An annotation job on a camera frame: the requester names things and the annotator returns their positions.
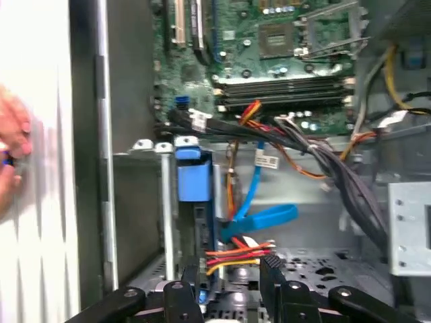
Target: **screw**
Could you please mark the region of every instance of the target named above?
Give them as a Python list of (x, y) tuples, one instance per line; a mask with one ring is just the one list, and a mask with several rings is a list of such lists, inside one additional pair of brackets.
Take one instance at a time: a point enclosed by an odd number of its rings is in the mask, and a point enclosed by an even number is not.
[(292, 281), (292, 282), (289, 284), (289, 286), (290, 286), (290, 288), (292, 288), (292, 289), (299, 289), (299, 288), (301, 288), (301, 285), (300, 285), (299, 283), (295, 282), (295, 281)]
[(178, 281), (175, 283), (174, 286), (172, 286), (173, 289), (182, 289), (183, 285), (181, 285), (181, 283), (179, 283)]
[(352, 293), (346, 288), (341, 288), (338, 290), (338, 294), (340, 294), (343, 297), (349, 297)]
[(126, 291), (126, 294), (124, 294), (124, 297), (135, 297), (136, 295), (137, 295), (136, 290), (129, 289), (128, 291)]

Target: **motherboard connector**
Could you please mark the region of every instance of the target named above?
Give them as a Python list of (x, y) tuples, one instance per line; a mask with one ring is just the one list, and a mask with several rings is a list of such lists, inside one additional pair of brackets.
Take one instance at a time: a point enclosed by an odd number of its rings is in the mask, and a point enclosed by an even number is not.
[(175, 0), (175, 43), (186, 46), (184, 0)]

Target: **blue drive bracket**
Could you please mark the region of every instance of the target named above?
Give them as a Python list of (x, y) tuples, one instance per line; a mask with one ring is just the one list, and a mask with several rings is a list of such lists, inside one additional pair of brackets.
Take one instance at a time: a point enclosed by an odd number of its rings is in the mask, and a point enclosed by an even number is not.
[(211, 161), (202, 161), (199, 147), (178, 148), (178, 200), (180, 202), (208, 202), (211, 200)]

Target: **yellow wire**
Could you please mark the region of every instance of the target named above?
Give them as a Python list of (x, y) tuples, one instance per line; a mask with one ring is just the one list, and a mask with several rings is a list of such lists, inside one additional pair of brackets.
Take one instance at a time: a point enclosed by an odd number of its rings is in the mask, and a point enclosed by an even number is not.
[[(413, 107), (403, 102), (403, 100), (399, 97), (397, 90), (395, 89), (395, 81), (394, 81), (394, 75), (393, 75), (393, 62), (394, 62), (396, 53), (397, 53), (397, 46), (393, 45), (390, 48), (388, 52), (388, 56), (386, 58), (385, 83), (386, 83), (388, 92), (392, 97), (392, 100), (394, 100), (395, 103), (397, 103), (401, 109), (410, 110)], [(426, 114), (426, 113), (422, 111), (415, 111), (415, 114)]]
[(243, 260), (243, 261), (230, 261), (230, 262), (222, 262), (220, 264), (216, 264), (214, 267), (211, 267), (207, 271), (207, 276), (211, 276), (217, 269), (222, 268), (223, 266), (234, 266), (237, 264), (258, 264), (259, 261), (256, 259), (252, 260)]

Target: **finger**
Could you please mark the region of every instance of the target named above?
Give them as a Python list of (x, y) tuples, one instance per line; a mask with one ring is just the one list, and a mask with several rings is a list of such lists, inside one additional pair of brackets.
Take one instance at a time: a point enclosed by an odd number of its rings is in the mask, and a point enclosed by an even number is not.
[(31, 145), (3, 100), (0, 100), (0, 137), (9, 146), (10, 154), (14, 158), (31, 152)]
[(0, 213), (4, 213), (12, 201), (15, 190), (15, 169), (4, 165), (0, 171)]
[(17, 120), (21, 130), (25, 133), (30, 132), (30, 116), (28, 115), (26, 107), (23, 105), (21, 100), (13, 95), (8, 89), (0, 89), (0, 97), (3, 98), (7, 108), (11, 112), (11, 115)]
[(22, 177), (20, 175), (15, 175), (13, 177), (13, 191), (15, 192), (20, 186), (22, 182)]

